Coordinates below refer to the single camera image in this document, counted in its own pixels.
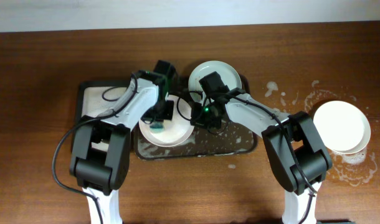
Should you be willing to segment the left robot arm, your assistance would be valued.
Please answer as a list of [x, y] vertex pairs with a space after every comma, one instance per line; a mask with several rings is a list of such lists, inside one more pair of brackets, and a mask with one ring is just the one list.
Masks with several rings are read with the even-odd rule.
[[92, 223], [121, 223], [118, 189], [128, 173], [131, 132], [140, 121], [171, 120], [167, 96], [175, 67], [164, 60], [152, 71], [131, 74], [115, 104], [96, 115], [84, 115], [74, 127], [69, 171], [88, 200]]

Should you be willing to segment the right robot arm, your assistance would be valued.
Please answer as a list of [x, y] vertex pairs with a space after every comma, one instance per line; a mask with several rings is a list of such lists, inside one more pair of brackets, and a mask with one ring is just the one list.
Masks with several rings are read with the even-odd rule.
[[333, 162], [311, 116], [275, 111], [242, 88], [230, 89], [217, 72], [199, 80], [192, 124], [219, 129], [221, 120], [240, 124], [261, 137], [271, 170], [285, 191], [282, 223], [317, 223], [317, 193]]

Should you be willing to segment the yellow green sponge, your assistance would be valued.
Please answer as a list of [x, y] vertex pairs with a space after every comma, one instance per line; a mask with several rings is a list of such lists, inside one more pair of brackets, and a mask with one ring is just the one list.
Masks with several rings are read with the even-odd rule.
[[150, 124], [150, 129], [155, 131], [161, 131], [164, 129], [163, 122], [157, 121]]

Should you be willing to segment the white plate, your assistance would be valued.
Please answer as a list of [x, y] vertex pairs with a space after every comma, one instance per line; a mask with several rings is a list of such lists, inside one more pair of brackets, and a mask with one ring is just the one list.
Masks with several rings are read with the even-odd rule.
[[146, 124], [142, 120], [139, 121], [139, 127], [141, 134], [150, 143], [161, 147], [173, 147], [184, 142], [194, 130], [194, 126], [187, 120], [185, 120], [177, 111], [178, 96], [169, 95], [168, 100], [174, 101], [173, 117], [172, 120], [164, 120], [162, 122], [162, 128], [151, 128], [155, 126], [156, 121], [151, 124]]
[[313, 122], [324, 145], [340, 154], [356, 154], [367, 147], [371, 127], [366, 115], [345, 101], [328, 101], [317, 108]]

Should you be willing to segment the pale blue plate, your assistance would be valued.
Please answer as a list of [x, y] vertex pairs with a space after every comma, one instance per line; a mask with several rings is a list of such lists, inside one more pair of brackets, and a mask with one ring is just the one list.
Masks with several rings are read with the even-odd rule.
[[229, 64], [217, 60], [211, 60], [198, 65], [190, 74], [188, 80], [188, 90], [193, 101], [202, 103], [205, 95], [200, 96], [192, 91], [202, 91], [199, 83], [200, 79], [209, 75], [212, 72], [217, 72], [221, 76], [221, 80], [229, 89], [242, 88], [242, 82], [237, 71]]

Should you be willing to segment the white plate front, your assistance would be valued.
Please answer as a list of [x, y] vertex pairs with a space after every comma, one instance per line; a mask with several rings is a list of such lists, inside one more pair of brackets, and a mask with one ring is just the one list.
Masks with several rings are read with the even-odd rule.
[[173, 147], [184, 142], [194, 130], [194, 126], [187, 120], [185, 120], [177, 111], [178, 96], [169, 95], [168, 100], [174, 101], [173, 117], [172, 120], [164, 120], [162, 122], [162, 128], [151, 128], [155, 126], [156, 121], [151, 124], [146, 124], [142, 120], [139, 121], [139, 127], [141, 134], [150, 143], [161, 147]]

